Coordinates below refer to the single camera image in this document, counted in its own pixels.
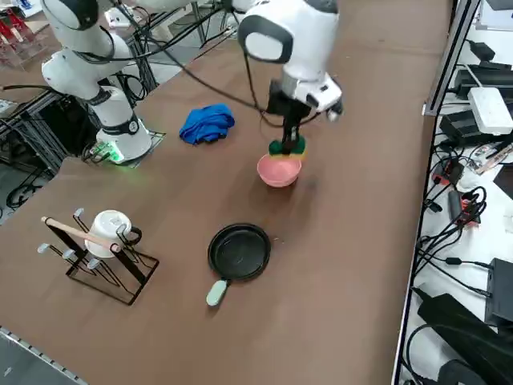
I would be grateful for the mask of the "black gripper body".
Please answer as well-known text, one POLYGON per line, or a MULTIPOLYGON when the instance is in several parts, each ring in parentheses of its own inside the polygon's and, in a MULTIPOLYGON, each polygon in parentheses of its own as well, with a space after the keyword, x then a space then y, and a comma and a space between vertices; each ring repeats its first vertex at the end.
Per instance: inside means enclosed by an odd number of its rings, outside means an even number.
POLYGON ((311 107, 299 100, 287 96, 281 90, 281 83, 272 79, 269 84, 269 101, 267 112, 272 115, 282 116, 287 120, 300 121, 311 112, 311 107))

